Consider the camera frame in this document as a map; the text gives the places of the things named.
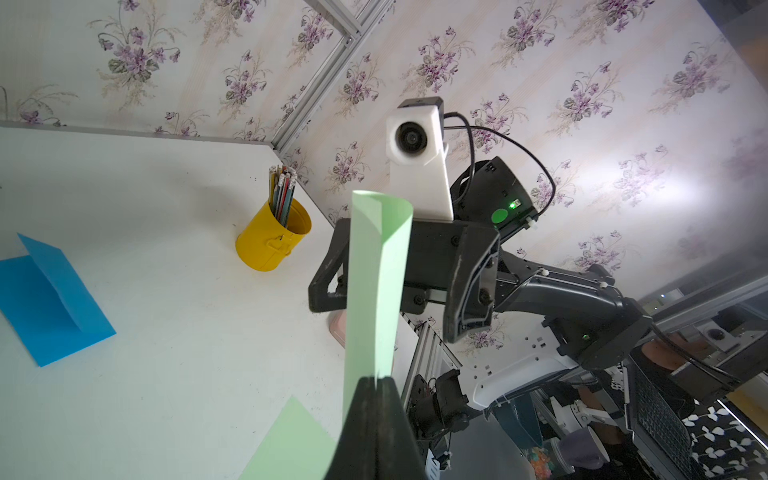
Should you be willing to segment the blue square paper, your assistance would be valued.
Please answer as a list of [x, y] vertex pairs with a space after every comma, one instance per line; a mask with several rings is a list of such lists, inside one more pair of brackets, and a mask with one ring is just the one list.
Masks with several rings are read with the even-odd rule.
[[1, 262], [1, 312], [44, 367], [116, 334], [61, 249], [20, 235], [24, 256]]

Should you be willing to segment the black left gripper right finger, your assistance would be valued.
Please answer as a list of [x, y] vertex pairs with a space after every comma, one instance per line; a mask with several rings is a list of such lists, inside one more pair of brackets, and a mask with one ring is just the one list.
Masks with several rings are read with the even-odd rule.
[[377, 478], [425, 479], [425, 461], [391, 377], [377, 381], [377, 405]]

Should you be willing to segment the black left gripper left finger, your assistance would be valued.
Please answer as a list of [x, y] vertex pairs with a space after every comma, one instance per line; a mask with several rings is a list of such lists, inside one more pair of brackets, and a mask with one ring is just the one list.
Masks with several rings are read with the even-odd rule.
[[380, 400], [373, 377], [358, 381], [326, 480], [377, 479]]

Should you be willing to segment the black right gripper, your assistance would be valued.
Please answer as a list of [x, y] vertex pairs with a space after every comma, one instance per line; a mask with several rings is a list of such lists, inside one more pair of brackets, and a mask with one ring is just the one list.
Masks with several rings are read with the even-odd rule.
[[[347, 286], [329, 290], [348, 270], [350, 219], [340, 219], [327, 253], [308, 286], [313, 313], [347, 308]], [[443, 338], [455, 343], [487, 330], [495, 308], [500, 236], [475, 222], [416, 220], [411, 226], [400, 310], [421, 314], [429, 302], [445, 306]]]

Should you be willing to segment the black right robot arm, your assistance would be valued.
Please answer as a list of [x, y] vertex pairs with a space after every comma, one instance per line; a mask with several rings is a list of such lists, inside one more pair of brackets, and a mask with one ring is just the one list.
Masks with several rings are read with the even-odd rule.
[[460, 197], [452, 222], [413, 222], [401, 308], [420, 314], [428, 303], [441, 305], [447, 343], [497, 332], [508, 312], [521, 314], [519, 333], [485, 364], [453, 369], [434, 382], [415, 378], [406, 412], [425, 443], [575, 368], [620, 363], [651, 323], [602, 266], [572, 272], [503, 250], [539, 209], [502, 159], [481, 161], [472, 173], [472, 180], [452, 185]]

